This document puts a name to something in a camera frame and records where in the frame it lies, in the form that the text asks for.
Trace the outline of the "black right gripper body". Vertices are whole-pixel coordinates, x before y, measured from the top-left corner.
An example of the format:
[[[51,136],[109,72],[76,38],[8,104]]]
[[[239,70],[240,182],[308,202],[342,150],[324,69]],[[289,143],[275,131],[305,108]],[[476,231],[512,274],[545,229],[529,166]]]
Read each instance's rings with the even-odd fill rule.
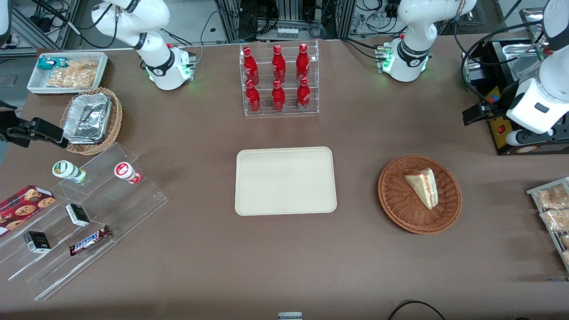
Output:
[[[16,107],[0,102],[0,140],[20,147],[29,147],[34,121],[26,121],[16,115]]]

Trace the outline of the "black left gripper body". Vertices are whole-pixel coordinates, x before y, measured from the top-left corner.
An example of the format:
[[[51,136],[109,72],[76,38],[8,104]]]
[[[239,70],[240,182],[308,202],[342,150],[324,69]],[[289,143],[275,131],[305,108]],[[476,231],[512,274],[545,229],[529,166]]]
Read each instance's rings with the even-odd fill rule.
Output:
[[[485,103],[487,113],[486,113],[486,120],[490,121],[497,117],[504,117],[506,116],[506,112],[511,107],[510,101],[494,101],[493,103],[486,102]]]

